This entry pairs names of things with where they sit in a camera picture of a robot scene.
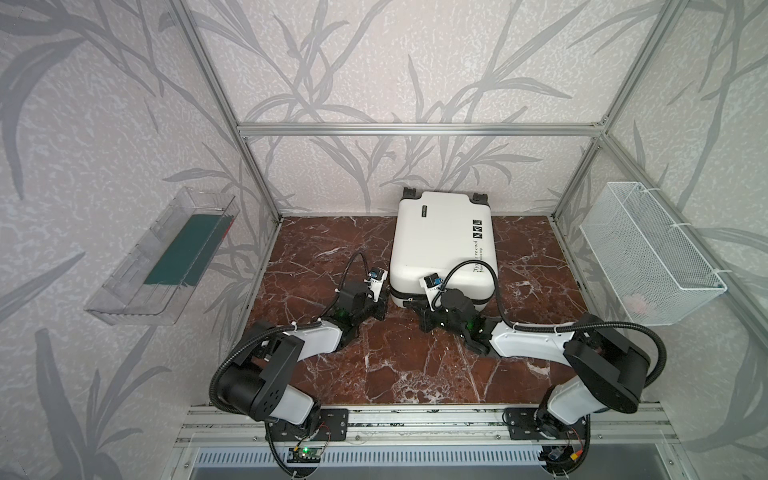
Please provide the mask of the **white hard-shell suitcase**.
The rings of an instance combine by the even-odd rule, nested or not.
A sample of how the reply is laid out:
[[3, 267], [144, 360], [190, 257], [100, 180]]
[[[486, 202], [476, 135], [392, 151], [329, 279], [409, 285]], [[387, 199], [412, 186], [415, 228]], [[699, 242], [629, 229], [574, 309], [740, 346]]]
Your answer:
[[432, 274], [462, 291], [480, 311], [494, 296], [498, 261], [488, 196], [404, 188], [389, 268], [394, 304], [425, 300]]

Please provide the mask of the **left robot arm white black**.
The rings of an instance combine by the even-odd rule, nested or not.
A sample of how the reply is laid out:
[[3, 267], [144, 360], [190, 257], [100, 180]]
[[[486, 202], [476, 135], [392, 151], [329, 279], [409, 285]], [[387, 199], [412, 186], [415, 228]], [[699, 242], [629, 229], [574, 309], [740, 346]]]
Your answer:
[[385, 319], [388, 301], [389, 289], [382, 281], [355, 281], [342, 287], [328, 312], [309, 324], [255, 324], [214, 372], [209, 402], [255, 421], [283, 421], [315, 432], [320, 404], [291, 385], [297, 365], [344, 349], [357, 339], [365, 321]]

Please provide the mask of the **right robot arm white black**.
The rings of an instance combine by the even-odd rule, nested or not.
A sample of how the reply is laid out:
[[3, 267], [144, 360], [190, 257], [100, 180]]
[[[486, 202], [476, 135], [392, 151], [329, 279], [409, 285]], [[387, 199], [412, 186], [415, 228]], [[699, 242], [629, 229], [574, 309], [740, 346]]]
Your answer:
[[512, 322], [481, 315], [457, 289], [409, 300], [420, 328], [442, 328], [478, 356], [532, 358], [568, 365], [575, 376], [545, 393], [533, 427], [547, 438], [564, 433], [593, 413], [633, 414], [643, 390], [662, 374], [667, 349], [653, 330], [628, 322], [605, 322], [592, 314], [559, 325]]

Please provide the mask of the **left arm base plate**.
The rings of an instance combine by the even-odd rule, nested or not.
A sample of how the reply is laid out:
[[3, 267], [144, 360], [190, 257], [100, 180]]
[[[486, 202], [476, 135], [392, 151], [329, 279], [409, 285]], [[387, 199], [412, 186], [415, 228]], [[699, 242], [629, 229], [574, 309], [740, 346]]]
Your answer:
[[285, 420], [267, 423], [271, 438], [278, 442], [341, 442], [347, 438], [348, 426], [349, 410], [341, 408], [314, 408], [307, 419], [298, 425]]

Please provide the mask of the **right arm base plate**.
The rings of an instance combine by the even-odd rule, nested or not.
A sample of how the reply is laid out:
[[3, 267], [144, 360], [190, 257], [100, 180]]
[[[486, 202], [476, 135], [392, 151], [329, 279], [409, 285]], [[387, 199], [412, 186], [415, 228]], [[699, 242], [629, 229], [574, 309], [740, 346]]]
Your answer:
[[586, 440], [590, 435], [590, 420], [582, 417], [566, 425], [538, 407], [510, 407], [502, 413], [511, 440]]

